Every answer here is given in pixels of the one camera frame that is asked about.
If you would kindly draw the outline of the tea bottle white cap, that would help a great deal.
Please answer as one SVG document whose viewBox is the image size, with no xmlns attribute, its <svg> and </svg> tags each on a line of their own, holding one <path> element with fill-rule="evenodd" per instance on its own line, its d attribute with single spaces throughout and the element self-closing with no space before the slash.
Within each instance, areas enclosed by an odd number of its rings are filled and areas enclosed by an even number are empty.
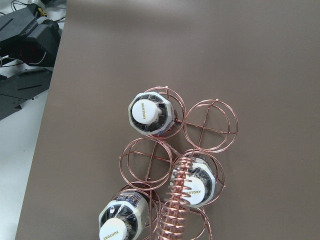
<svg viewBox="0 0 320 240">
<path fill-rule="evenodd" d="M 128 106 L 128 118 L 130 125 L 145 136 L 162 136 L 176 125 L 172 102 L 156 91 L 137 94 Z"/>
</svg>

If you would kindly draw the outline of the copper wire bottle basket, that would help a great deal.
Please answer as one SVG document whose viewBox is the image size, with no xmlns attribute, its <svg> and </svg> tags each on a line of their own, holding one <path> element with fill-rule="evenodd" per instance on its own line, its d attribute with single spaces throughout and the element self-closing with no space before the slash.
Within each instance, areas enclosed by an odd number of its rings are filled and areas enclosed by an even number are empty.
<svg viewBox="0 0 320 240">
<path fill-rule="evenodd" d="M 119 156 L 120 173 L 125 181 L 121 192 L 137 190 L 149 202 L 149 219 L 138 239 L 186 239 L 192 224 L 188 217 L 196 215 L 200 229 L 193 238 L 211 240 L 213 228 L 207 210 L 226 186 L 225 171 L 217 154 L 234 143 L 239 132 L 238 117 L 219 99 L 201 100 L 186 108 L 183 98 L 167 86 L 144 92 L 157 92 L 169 100 L 176 117 L 175 128 L 162 136 L 143 135 L 136 130 L 139 138 L 132 140 Z M 193 168 L 195 154 L 206 156 L 216 177 L 213 199 L 201 207 L 190 207 L 183 199 L 190 197 L 183 191 L 189 189 L 185 181 L 189 181 L 186 176 Z"/>
</svg>

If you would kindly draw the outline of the tea bottle front left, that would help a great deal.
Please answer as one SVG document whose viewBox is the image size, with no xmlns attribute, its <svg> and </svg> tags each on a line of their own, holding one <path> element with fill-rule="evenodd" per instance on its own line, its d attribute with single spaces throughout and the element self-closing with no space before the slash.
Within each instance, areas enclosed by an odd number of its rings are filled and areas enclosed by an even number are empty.
<svg viewBox="0 0 320 240">
<path fill-rule="evenodd" d="M 214 198 L 216 177 L 205 155 L 195 154 L 193 159 L 192 169 L 188 170 L 189 175 L 186 176 L 188 181 L 184 181 L 189 189 L 183 190 L 190 197 L 183 199 L 189 202 L 189 207 L 199 208 Z"/>
</svg>

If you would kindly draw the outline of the tea bottle far left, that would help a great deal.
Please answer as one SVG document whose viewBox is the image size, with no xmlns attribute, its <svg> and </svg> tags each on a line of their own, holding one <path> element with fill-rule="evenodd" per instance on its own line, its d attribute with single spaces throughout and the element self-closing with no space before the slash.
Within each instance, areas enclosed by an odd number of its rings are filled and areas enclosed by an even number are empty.
<svg viewBox="0 0 320 240">
<path fill-rule="evenodd" d="M 149 220 L 147 196 L 135 189 L 119 192 L 98 216 L 101 240 L 137 240 Z"/>
</svg>

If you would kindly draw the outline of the black equipment off table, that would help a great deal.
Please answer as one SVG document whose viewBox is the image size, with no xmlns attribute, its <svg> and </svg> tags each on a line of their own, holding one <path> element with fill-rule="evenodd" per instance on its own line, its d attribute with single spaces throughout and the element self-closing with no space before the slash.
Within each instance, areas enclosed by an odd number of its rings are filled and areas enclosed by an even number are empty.
<svg viewBox="0 0 320 240">
<path fill-rule="evenodd" d="M 46 91 L 61 41 L 57 20 L 43 12 L 49 0 L 30 0 L 22 9 L 0 17 L 0 66 L 17 60 L 30 68 L 0 77 L 0 118 L 22 109 L 22 104 Z"/>
</svg>

